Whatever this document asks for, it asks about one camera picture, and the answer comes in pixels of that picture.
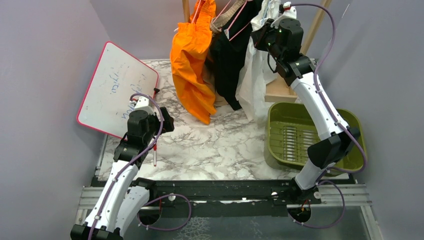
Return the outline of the white shorts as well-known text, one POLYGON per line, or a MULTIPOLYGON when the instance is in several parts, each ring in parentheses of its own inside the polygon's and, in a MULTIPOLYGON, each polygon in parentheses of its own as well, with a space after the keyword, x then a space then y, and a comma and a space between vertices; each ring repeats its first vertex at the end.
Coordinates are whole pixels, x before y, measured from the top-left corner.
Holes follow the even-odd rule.
MULTIPOLYGON (((250 21, 252 31, 262 28, 267 19, 279 16, 279 0, 264 0, 258 14, 250 21)), ((273 73, 266 78, 268 72, 267 53, 254 47, 252 37, 249 37, 245 54, 244 66, 239 72, 235 97, 250 121, 261 125, 266 121, 266 85, 275 76, 273 73)))

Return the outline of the olive green plastic basket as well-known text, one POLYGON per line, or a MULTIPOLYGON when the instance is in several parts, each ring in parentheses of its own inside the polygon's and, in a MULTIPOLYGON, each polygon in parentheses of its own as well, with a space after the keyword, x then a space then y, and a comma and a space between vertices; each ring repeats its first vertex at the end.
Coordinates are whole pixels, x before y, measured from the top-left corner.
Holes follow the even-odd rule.
MULTIPOLYGON (((345 109, 337 109, 350 127, 362 131, 357 117, 345 109)), ((265 127, 264 159, 277 170, 301 170, 308 160, 307 149, 320 141, 317 129, 303 104, 277 102, 268 110, 265 127)), ((363 157, 355 146, 335 167, 358 171, 363 157)))

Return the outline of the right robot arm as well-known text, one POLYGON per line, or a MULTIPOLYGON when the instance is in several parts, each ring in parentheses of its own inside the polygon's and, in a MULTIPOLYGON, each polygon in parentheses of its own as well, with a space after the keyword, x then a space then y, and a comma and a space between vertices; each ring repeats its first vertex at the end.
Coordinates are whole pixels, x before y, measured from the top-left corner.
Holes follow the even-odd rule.
POLYGON ((308 198, 317 181, 352 150, 361 135, 340 116, 321 86, 317 67, 300 52, 303 34, 301 23, 293 18, 268 18, 251 33, 254 47, 275 61, 271 71, 279 74, 304 104, 320 139, 308 147, 306 164, 289 183, 287 196, 296 204, 308 198))

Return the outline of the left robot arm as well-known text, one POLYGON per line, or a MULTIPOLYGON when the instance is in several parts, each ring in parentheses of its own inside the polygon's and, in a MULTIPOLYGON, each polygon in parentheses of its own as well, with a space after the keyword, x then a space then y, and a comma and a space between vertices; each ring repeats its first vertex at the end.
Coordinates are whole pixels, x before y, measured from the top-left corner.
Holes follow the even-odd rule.
POLYGON ((72 240, 122 240, 141 207, 155 203, 155 181, 136 175, 158 137, 175 129, 167 108, 159 112, 147 108, 130 113, 108 180, 84 223, 72 227, 72 240))

